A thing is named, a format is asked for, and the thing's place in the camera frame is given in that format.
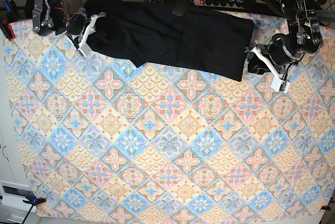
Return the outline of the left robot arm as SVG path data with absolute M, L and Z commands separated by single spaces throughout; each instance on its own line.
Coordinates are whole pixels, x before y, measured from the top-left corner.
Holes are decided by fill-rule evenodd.
M 316 11 L 311 0 L 280 0 L 287 18 L 288 33 L 276 33 L 268 44 L 247 47 L 248 72 L 263 75 L 272 73 L 271 89 L 287 93 L 291 66 L 297 66 L 306 54 L 319 51 L 323 44 Z

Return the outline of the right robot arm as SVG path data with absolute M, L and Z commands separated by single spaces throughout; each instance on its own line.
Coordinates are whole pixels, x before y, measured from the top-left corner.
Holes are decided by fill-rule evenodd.
M 66 35 L 74 44 L 79 55 L 87 57 L 91 52 L 87 44 L 89 35 L 96 32 L 96 22 L 105 17 L 101 12 L 89 16 L 86 9 L 80 7 L 72 15 L 64 11 L 65 0 L 33 0 L 32 23 L 33 32 L 40 36 L 48 36 L 51 33 Z

